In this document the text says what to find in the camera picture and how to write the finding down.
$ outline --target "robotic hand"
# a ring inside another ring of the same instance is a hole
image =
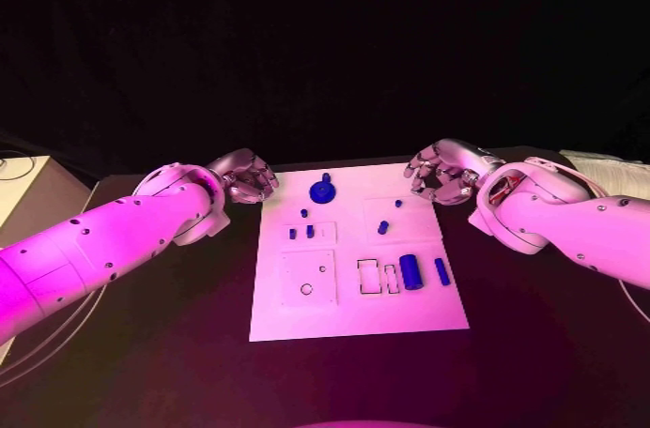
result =
[[[133,196],[80,214],[0,252],[0,344],[121,277],[173,241],[193,243],[229,224],[234,202],[264,201],[278,186],[267,163],[239,149],[208,167],[173,163]]]
[[[597,198],[558,169],[581,177]],[[515,251],[535,254],[549,244],[581,266],[650,288],[650,201],[608,196],[568,167],[539,158],[505,163],[476,146],[443,139],[415,155],[412,192],[443,205],[466,202],[477,192],[469,221]],[[423,187],[437,171],[438,189]]]

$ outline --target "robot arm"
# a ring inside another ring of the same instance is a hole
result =
[[[250,149],[206,168],[173,163],[127,196],[0,252],[0,344],[156,256],[173,241],[193,243],[229,224],[225,194],[263,201],[278,186]]]
[[[650,202],[606,196],[603,190],[591,198],[557,166],[539,158],[505,163],[470,144],[444,139],[414,157],[405,177],[418,170],[414,193],[444,205],[464,202],[477,188],[469,221],[512,250],[535,254],[551,242],[578,265],[650,288]],[[423,187],[434,169],[443,183],[437,190]]]

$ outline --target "black backdrop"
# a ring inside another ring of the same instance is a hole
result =
[[[646,0],[0,0],[0,134],[90,176],[412,154],[650,160]]]

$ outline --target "cable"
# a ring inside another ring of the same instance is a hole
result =
[[[15,153],[15,154],[19,154],[20,157],[29,158],[29,160],[32,161],[32,167],[31,167],[31,169],[29,169],[22,175],[15,176],[15,177],[2,177],[2,178],[0,178],[0,181],[15,181],[16,179],[19,179],[20,177],[26,176],[26,175],[32,172],[33,168],[36,167],[36,160],[35,160],[35,158],[33,158],[29,154],[25,154],[25,153],[22,153],[20,151],[16,151],[16,150],[13,150],[13,149],[2,149],[2,150],[0,150],[0,154],[2,154],[2,153]],[[2,162],[0,162],[0,167],[2,167],[3,165],[7,164],[7,161],[6,161],[5,159],[2,159],[0,161],[2,161]]]
[[[539,160],[539,161],[551,163],[558,168],[561,168],[568,173],[571,173],[574,176],[578,176],[590,184],[590,186],[593,188],[593,191],[595,193],[595,196],[598,198],[604,198],[604,197],[610,196],[610,193],[606,191],[606,189],[585,175],[583,175],[580,172],[577,172],[572,168],[565,167],[559,163],[555,163],[552,160],[546,160],[546,159],[541,159],[541,158],[528,158],[526,160]],[[624,293],[624,295],[626,295],[626,297],[627,297],[634,309],[637,310],[640,316],[646,319],[646,322],[650,323],[650,317],[647,316],[647,314],[643,311],[643,309],[639,307],[637,302],[634,301],[633,296],[630,295],[630,292],[627,290],[626,283],[623,282],[623,280],[617,280],[617,281],[619,281],[619,284],[620,284],[620,288],[623,289],[623,293]]]
[[[64,342],[59,344],[59,346],[55,348],[55,350],[51,352],[51,354],[23,372],[20,372],[16,376],[13,376],[10,379],[7,379],[6,381],[0,382],[0,388],[3,388],[5,386],[7,386],[18,378],[20,378],[22,376],[25,376],[58,352],[58,350],[61,350],[61,348],[71,342],[72,338],[75,337],[75,334],[78,333],[78,331],[81,330],[81,327],[84,326],[92,312],[95,311],[95,308],[98,307],[98,303],[101,300],[101,296],[104,295],[104,290],[105,290],[105,286],[101,288],[100,291],[100,295],[98,295],[98,299],[95,300],[95,303],[92,303],[91,309],[88,311],[88,314],[84,316],[81,322],[78,323],[78,327],[75,328],[75,330],[71,332],[69,336],[65,338]]]
[[[84,302],[80,304],[78,308],[75,309],[75,312],[68,317],[65,322],[61,324],[61,326],[58,327],[56,331],[49,335],[48,339],[38,345],[38,347],[16,362],[13,362],[10,365],[7,365],[6,367],[3,367],[0,369],[0,376],[3,374],[6,374],[10,369],[18,367],[38,353],[38,351],[43,348],[43,346],[48,345],[48,343],[52,341],[52,339],[64,331],[65,327],[71,324],[72,320],[77,318],[78,313],[81,312],[81,310],[84,309],[85,305],[88,304],[88,301],[91,300],[92,296],[95,295],[95,292],[97,291],[91,292],[91,294],[85,298]]]

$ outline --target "dark table surface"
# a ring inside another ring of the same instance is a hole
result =
[[[140,178],[108,177],[88,208]],[[228,205],[228,229],[111,283],[72,342],[0,389],[2,426],[650,426],[650,326],[617,281],[552,246],[512,251],[469,224],[472,209],[437,206],[470,329],[250,343],[260,205]],[[65,315],[19,336],[9,363]]]

